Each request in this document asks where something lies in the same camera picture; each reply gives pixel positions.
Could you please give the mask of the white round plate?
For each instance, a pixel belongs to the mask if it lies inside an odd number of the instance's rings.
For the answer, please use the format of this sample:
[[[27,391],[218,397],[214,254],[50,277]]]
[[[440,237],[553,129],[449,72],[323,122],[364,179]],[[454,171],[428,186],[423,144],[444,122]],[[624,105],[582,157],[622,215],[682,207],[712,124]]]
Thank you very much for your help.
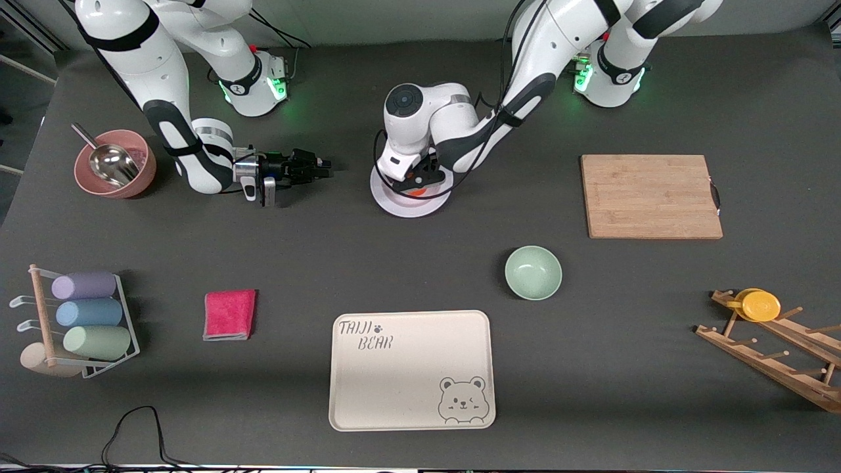
[[[394,181],[381,174],[377,166],[371,171],[369,184],[373,198],[385,212],[401,218],[418,218],[436,212],[450,197],[454,176],[447,168],[445,172],[450,173],[449,188],[444,191],[427,191],[423,197],[409,197],[392,191]]]

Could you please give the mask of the light green bowl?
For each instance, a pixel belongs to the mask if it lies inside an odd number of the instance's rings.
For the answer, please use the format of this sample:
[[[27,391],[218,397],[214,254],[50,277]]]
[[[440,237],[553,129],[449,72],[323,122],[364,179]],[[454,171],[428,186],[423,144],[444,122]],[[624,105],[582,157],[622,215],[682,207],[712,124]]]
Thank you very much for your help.
[[[555,294],[564,279],[559,259],[543,246],[521,246],[508,256],[505,281],[523,300],[546,300]]]

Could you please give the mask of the pink bowl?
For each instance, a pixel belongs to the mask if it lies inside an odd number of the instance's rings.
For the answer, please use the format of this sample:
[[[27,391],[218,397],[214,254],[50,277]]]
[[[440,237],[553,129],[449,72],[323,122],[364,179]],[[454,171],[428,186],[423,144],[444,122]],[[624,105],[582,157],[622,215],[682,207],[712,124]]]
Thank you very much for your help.
[[[151,185],[156,174],[157,163],[155,154],[145,138],[134,131],[117,129],[117,131],[102,133],[96,139],[98,143],[111,143],[126,149],[129,155],[135,159],[135,163],[139,167],[139,174],[128,185],[121,188],[106,183],[105,180],[97,177],[90,168],[88,160],[92,155],[93,148],[85,146],[76,156],[73,168],[73,175],[79,188],[94,196],[111,198],[112,200],[128,200],[128,198],[140,195]]]

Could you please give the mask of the pink folded cloth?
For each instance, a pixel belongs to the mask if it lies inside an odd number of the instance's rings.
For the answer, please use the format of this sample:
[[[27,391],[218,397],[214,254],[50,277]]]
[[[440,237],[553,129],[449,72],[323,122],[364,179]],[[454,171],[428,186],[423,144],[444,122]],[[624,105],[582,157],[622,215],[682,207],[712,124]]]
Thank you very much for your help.
[[[248,340],[256,313],[255,288],[210,292],[204,297],[204,332],[202,340]]]

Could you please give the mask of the metal scoop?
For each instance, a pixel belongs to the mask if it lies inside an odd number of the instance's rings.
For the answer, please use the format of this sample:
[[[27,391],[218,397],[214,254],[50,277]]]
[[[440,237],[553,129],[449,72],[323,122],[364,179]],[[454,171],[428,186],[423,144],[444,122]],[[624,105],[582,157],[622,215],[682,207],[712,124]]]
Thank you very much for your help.
[[[72,129],[92,147],[92,154],[88,164],[93,173],[115,188],[122,188],[134,180],[139,174],[138,165],[128,150],[122,146],[110,143],[100,143],[79,123],[72,122]]]

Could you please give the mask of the cream tray with bear print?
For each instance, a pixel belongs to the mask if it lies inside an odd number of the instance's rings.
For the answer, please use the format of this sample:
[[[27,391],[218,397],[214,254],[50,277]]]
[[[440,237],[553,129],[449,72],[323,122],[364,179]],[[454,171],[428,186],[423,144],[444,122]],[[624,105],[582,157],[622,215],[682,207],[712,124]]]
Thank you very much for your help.
[[[337,431],[484,429],[495,417],[483,311],[348,313],[334,321],[329,422]]]

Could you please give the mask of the wooden cutting board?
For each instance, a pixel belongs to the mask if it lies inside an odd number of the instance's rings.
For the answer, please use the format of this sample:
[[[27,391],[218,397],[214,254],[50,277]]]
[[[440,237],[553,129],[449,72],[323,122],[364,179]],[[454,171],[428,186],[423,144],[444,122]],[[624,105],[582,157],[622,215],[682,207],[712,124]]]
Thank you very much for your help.
[[[589,237],[723,237],[705,156],[585,154],[580,164]]]

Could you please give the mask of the purple cup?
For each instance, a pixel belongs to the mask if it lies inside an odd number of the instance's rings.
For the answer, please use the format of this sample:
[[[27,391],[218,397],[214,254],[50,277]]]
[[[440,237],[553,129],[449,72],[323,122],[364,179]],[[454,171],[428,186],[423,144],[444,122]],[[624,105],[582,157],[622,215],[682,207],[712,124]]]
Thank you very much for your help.
[[[54,279],[51,285],[51,293],[58,300],[108,298],[115,291],[115,276],[107,271],[67,273]]]

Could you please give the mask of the blue cup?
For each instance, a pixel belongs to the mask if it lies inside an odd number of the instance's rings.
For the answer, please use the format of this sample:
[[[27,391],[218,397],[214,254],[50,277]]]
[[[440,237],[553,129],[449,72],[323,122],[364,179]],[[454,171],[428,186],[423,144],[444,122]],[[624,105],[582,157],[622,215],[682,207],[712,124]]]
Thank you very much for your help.
[[[55,317],[63,327],[118,326],[123,317],[122,303],[113,298],[67,300]]]

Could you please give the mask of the pale green cup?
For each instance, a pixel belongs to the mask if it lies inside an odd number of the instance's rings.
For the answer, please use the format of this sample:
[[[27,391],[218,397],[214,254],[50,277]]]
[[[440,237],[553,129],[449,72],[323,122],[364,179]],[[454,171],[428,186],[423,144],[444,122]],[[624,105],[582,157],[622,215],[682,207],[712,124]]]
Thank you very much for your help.
[[[62,344],[65,350],[88,359],[114,361],[127,353],[131,338],[125,327],[80,326],[72,327]]]

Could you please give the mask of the beige cup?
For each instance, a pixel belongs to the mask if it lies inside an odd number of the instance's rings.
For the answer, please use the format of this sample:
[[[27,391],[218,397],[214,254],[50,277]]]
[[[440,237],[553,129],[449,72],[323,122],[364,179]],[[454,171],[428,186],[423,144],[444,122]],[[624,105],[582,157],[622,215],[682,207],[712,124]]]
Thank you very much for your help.
[[[85,367],[81,365],[57,365],[48,366],[46,361],[46,348],[42,342],[33,342],[21,352],[19,362],[25,369],[39,374],[51,375],[59,378],[69,378],[81,374]]]

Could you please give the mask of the yellow cup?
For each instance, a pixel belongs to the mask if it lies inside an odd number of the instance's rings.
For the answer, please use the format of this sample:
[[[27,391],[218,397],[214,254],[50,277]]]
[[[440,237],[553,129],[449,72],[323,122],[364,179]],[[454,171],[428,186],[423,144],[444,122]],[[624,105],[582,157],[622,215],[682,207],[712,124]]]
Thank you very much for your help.
[[[739,317],[754,323],[774,321],[781,314],[780,300],[762,288],[745,288],[734,297]]]

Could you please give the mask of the wooden peg drying rack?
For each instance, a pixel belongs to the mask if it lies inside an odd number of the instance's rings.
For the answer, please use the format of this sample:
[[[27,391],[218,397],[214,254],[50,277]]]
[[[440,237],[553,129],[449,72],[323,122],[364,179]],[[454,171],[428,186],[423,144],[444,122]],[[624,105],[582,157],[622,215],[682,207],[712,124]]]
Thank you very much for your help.
[[[811,404],[828,413],[841,415],[841,323],[827,327],[807,327],[793,321],[795,315],[802,313],[801,306],[784,311],[782,305],[781,314],[774,321],[747,321],[735,311],[739,303],[734,302],[734,297],[742,290],[712,291],[712,302],[728,309],[730,318],[723,330],[699,325],[694,329],[694,334]],[[811,369],[790,367],[784,362],[784,358],[790,355],[789,350],[761,353],[755,348],[759,342],[757,338],[736,340],[732,332],[739,321],[761,327],[796,350],[814,357],[822,365]]]

